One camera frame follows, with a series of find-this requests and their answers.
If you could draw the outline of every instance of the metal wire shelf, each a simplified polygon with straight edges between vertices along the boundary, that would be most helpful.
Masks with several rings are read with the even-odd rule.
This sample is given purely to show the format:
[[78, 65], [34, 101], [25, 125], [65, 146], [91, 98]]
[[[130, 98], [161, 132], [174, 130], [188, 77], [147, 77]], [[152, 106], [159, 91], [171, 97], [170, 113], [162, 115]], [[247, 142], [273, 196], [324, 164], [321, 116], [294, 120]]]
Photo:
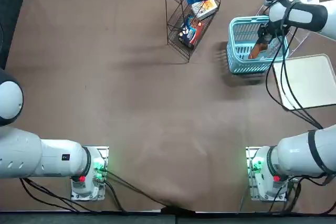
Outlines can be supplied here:
[[194, 45], [193, 48], [189, 48], [186, 45], [182, 44], [179, 41], [178, 34], [182, 31], [184, 27], [184, 23], [186, 22], [186, 18], [192, 15], [193, 16], [192, 22], [193, 22], [194, 19], [196, 19], [198, 12], [201, 10], [203, 6], [199, 8], [197, 13], [194, 13], [192, 10], [192, 5], [188, 4], [186, 0], [175, 0], [175, 1], [178, 3], [177, 8], [175, 9], [174, 13], [168, 19], [167, 0], [165, 0], [167, 44], [172, 46], [174, 49], [176, 49], [182, 55], [182, 58], [184, 58], [187, 62], [189, 62], [191, 55], [197, 48], [197, 45], [200, 43], [204, 33], [208, 29], [215, 14], [219, 10], [219, 7], [221, 5], [221, 0], [214, 0], [217, 4], [216, 10], [211, 15], [201, 20], [202, 25], [203, 25], [201, 35], [199, 36], [197, 43]]

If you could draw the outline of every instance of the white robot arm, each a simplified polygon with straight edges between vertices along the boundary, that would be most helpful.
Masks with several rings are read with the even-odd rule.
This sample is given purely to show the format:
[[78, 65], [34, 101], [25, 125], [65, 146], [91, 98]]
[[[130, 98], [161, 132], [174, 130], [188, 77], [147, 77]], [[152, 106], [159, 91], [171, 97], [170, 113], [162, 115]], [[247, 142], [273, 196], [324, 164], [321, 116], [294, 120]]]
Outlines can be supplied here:
[[[290, 26], [336, 39], [336, 0], [322, 3], [319, 0], [273, 1], [269, 23], [259, 33], [255, 48], [258, 43], [270, 43], [281, 36], [282, 29], [288, 30]], [[277, 146], [260, 148], [252, 161], [259, 198], [265, 201], [284, 200], [287, 182], [292, 176], [323, 174], [333, 177], [336, 174], [335, 137], [336, 125], [284, 138]]]
[[270, 23], [280, 28], [285, 18], [285, 26], [299, 27], [320, 33], [328, 38], [336, 39], [336, 0], [319, 2], [319, 0], [280, 0], [269, 10]]
[[249, 59], [256, 59], [259, 53], [276, 37], [285, 35], [290, 27], [298, 27], [319, 33], [330, 39], [336, 39], [336, 0], [319, 2], [319, 0], [267, 0], [269, 22], [260, 26], [255, 46]]
[[0, 178], [71, 177], [72, 194], [78, 200], [102, 199], [104, 158], [93, 146], [70, 140], [40, 139], [8, 125], [23, 108], [18, 82], [0, 69]]

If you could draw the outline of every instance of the blue plastic basket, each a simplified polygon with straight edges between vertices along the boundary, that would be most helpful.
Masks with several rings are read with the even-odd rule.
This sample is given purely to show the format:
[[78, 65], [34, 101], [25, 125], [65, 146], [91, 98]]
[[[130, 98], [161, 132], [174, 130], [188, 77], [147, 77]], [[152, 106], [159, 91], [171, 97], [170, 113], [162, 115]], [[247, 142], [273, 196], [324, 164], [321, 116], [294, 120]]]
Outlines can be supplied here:
[[[268, 49], [259, 54], [257, 59], [248, 59], [253, 46], [258, 39], [258, 28], [261, 24], [266, 24], [269, 21], [268, 16], [255, 17], [239, 17], [234, 18], [229, 25], [229, 40], [227, 43], [227, 58], [231, 73], [261, 73], [265, 72], [280, 45], [278, 39], [273, 39]], [[282, 61], [282, 49], [275, 62]]]

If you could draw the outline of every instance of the white tray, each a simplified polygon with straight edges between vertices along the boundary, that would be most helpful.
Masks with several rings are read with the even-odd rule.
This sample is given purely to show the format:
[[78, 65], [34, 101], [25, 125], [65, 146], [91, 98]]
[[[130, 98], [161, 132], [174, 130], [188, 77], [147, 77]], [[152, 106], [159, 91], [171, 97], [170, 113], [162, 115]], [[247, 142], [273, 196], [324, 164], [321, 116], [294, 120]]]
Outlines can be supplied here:
[[[274, 73], [282, 104], [289, 110], [300, 109], [291, 95], [282, 72], [282, 62], [274, 64]], [[336, 76], [330, 59], [325, 54], [290, 58], [286, 60], [286, 69], [290, 87], [303, 108], [314, 108], [336, 104]]]

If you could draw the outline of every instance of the brown tablecloth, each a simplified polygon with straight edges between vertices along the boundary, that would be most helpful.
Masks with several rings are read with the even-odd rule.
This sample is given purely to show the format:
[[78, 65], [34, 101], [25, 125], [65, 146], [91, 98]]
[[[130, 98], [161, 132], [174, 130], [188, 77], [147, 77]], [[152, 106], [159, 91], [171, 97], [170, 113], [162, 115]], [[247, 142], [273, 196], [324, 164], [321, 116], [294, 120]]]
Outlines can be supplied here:
[[[164, 0], [24, 0], [6, 69], [25, 91], [13, 126], [41, 138], [110, 146], [109, 168], [157, 199], [191, 210], [237, 211], [247, 185], [245, 147], [311, 129], [276, 105], [263, 82], [246, 83], [225, 69], [229, 22], [253, 16], [262, 2], [222, 0], [183, 64], [166, 45]], [[169, 12], [175, 8], [168, 0]], [[335, 49], [312, 34], [295, 55], [325, 53], [335, 67]], [[335, 107], [310, 112], [323, 126], [336, 123]], [[70, 196], [69, 178], [36, 181]], [[30, 199], [18, 179], [0, 183], [0, 210], [52, 209]], [[115, 186], [127, 210], [160, 206]], [[297, 210], [321, 212], [335, 199], [334, 185], [303, 183]], [[110, 194], [87, 205], [115, 209]], [[250, 200], [244, 206], [268, 208]]]

